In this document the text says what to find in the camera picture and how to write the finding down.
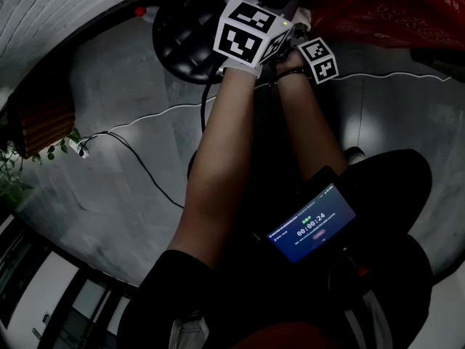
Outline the white shoe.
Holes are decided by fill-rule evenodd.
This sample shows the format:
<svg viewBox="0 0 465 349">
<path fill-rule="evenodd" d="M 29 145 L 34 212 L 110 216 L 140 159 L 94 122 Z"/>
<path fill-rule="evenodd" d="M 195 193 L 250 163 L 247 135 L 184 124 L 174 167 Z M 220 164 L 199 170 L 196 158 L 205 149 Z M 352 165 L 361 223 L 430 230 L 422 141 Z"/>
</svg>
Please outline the white shoe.
<svg viewBox="0 0 465 349">
<path fill-rule="evenodd" d="M 346 149 L 344 151 L 344 157 L 348 166 L 365 160 L 364 152 L 357 146 Z"/>
</svg>

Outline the red capped bottle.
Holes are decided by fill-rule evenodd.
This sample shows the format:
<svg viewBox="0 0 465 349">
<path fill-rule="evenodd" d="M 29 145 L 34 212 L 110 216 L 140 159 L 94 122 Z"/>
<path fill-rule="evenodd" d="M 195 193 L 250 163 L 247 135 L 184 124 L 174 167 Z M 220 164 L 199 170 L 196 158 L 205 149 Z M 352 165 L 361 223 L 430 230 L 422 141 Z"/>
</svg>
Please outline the red capped bottle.
<svg viewBox="0 0 465 349">
<path fill-rule="evenodd" d="M 144 21 L 153 24 L 155 17 L 158 13 L 159 7 L 149 6 L 149 7 L 137 7 L 134 10 L 134 15 L 136 17 L 142 18 Z"/>
</svg>

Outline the red fire extinguisher box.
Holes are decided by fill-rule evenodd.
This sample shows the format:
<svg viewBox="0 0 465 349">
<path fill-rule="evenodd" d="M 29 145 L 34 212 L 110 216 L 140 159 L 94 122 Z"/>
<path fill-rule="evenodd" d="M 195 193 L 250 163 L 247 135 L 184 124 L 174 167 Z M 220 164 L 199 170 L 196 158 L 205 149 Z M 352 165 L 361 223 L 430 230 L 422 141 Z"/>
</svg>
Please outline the red fire extinguisher box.
<svg viewBox="0 0 465 349">
<path fill-rule="evenodd" d="M 465 0 L 309 0 L 312 32 L 385 48 L 465 52 Z"/>
</svg>

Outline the phone with timer screen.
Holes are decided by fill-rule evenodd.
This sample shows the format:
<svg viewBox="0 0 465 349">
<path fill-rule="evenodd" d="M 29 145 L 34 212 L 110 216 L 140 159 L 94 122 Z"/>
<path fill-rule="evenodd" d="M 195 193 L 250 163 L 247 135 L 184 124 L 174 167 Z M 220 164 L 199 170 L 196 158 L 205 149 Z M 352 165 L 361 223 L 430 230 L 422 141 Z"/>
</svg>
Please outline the phone with timer screen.
<svg viewBox="0 0 465 349">
<path fill-rule="evenodd" d="M 258 239 L 292 265 L 339 248 L 341 237 L 356 222 L 355 208 L 328 166 L 286 200 L 261 205 L 254 218 Z"/>
</svg>

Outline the person's black clothing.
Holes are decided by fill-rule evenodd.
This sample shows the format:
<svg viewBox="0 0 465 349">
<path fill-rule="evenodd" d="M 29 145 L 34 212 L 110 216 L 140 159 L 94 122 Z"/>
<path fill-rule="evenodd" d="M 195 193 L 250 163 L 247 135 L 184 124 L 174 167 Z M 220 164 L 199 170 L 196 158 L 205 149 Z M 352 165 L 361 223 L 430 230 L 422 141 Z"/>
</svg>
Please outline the person's black clothing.
<svg viewBox="0 0 465 349">
<path fill-rule="evenodd" d="M 338 177 L 357 215 L 339 248 L 292 265 L 239 235 L 218 270 L 164 252 L 123 313 L 117 349 L 408 349 L 432 294 L 409 234 L 431 192 L 429 164 L 390 151 Z"/>
</svg>

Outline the brown ribbed plant pot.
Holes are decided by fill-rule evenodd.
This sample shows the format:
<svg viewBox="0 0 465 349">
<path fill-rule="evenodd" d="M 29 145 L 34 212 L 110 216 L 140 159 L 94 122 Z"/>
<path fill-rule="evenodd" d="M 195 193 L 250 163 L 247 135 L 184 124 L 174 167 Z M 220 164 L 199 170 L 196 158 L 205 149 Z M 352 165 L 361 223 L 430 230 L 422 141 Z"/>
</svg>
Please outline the brown ribbed plant pot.
<svg viewBox="0 0 465 349">
<path fill-rule="evenodd" d="M 76 109 L 71 96 L 37 103 L 16 102 L 9 109 L 7 120 L 17 152 L 29 159 L 72 132 Z"/>
</svg>

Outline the person's right forearm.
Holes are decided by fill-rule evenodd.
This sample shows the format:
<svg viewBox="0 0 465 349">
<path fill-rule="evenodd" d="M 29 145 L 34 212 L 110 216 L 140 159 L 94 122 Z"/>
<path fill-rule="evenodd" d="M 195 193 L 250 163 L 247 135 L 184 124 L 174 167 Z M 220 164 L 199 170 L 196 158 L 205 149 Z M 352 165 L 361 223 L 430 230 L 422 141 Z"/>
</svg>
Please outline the person's right forearm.
<svg viewBox="0 0 465 349">
<path fill-rule="evenodd" d="M 285 68 L 285 63 L 277 64 L 277 74 Z M 278 79 L 277 85 L 288 135 L 302 179 L 309 180 L 325 166 L 341 175 L 347 169 L 346 159 L 320 109 L 307 76 L 285 76 Z"/>
</svg>

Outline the black tufted round stool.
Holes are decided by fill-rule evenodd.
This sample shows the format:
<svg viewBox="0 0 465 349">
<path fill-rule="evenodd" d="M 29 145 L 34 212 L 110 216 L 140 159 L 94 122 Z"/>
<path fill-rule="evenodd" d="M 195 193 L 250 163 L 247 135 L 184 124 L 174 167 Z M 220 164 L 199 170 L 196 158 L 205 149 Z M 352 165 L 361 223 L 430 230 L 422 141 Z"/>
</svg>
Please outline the black tufted round stool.
<svg viewBox="0 0 465 349">
<path fill-rule="evenodd" d="M 162 66 L 192 84 L 215 84 L 214 68 L 225 56 L 213 50 L 225 0 L 179 0 L 159 8 L 153 22 L 153 48 Z"/>
</svg>

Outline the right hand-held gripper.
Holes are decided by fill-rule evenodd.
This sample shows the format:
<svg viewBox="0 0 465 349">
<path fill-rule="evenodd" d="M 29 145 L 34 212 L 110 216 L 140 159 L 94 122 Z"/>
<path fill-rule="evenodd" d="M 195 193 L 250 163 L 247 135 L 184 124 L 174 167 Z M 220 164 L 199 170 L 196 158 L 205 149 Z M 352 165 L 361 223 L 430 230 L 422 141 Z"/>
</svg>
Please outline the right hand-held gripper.
<svg viewBox="0 0 465 349">
<path fill-rule="evenodd" d="M 321 37 L 311 39 L 301 30 L 292 30 L 280 48 L 276 63 L 285 63 L 284 71 L 304 68 L 315 84 L 333 80 L 339 75 L 334 53 Z"/>
</svg>

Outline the person's left forearm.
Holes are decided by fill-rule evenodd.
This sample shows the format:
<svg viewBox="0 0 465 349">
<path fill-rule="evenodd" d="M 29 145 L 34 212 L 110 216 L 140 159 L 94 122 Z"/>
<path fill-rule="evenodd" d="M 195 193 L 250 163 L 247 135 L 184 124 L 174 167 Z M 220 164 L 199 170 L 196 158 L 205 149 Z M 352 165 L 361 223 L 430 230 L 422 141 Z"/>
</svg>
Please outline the person's left forearm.
<svg viewBox="0 0 465 349">
<path fill-rule="evenodd" d="M 243 202 L 251 168 L 256 77 L 229 68 L 196 153 L 185 207 L 170 250 L 210 268 L 219 262 Z"/>
</svg>

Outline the green leafy potted plant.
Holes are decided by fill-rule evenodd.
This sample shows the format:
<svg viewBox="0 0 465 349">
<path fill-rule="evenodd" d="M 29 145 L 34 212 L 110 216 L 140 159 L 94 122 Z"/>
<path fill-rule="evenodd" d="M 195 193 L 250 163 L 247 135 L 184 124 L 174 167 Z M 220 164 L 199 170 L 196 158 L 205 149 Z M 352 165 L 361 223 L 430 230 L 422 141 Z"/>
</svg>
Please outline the green leafy potted plant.
<svg viewBox="0 0 465 349">
<path fill-rule="evenodd" d="M 32 155 L 31 161 L 42 165 L 42 158 L 54 160 L 58 153 L 66 154 L 71 143 L 78 143 L 81 134 L 77 128 L 59 142 L 48 144 L 38 153 Z M 33 186 L 23 179 L 24 163 L 27 158 L 20 155 L 19 148 L 9 137 L 0 137 L 0 204 L 15 208 L 33 190 Z"/>
</svg>

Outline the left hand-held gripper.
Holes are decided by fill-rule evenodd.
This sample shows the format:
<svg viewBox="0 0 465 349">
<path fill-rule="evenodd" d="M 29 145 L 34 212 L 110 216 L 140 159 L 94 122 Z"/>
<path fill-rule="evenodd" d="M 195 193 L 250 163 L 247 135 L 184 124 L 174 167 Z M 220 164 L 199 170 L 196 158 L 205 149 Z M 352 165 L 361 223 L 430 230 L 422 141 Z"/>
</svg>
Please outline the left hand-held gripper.
<svg viewBox="0 0 465 349">
<path fill-rule="evenodd" d="M 300 0 L 290 0 L 283 16 L 261 7 L 260 0 L 229 0 L 223 10 L 213 50 L 223 56 L 216 74 L 237 69 L 259 78 L 263 64 L 283 45 L 294 24 Z"/>
</svg>

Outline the black framed glass door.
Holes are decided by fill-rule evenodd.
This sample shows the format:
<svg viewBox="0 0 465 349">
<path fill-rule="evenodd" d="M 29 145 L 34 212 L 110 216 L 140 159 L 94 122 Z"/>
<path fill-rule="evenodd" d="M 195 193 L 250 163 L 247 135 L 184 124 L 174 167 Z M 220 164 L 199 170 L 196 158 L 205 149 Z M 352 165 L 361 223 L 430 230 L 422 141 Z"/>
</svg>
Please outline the black framed glass door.
<svg viewBox="0 0 465 349">
<path fill-rule="evenodd" d="M 0 349 L 116 349 L 133 292 L 0 214 Z"/>
</svg>

